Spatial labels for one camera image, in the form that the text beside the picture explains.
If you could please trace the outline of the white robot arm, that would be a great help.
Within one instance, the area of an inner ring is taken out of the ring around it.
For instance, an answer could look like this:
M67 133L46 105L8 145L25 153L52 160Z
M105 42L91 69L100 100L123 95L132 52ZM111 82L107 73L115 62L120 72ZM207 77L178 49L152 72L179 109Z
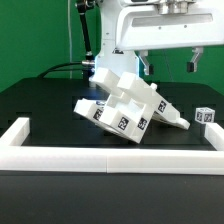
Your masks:
M152 50L190 48L194 73L207 46L224 45L224 0L95 0L101 15L96 68L151 75Z

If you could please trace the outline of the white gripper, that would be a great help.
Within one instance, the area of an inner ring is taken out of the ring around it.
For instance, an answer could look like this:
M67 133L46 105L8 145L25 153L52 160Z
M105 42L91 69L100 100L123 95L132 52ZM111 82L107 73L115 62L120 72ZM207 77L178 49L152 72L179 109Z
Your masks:
M157 5L135 5L121 10L115 46L120 50L193 47L187 72L197 71L204 46L224 44L224 0L197 0L186 13L161 14ZM148 52L138 55L145 75L154 74Z

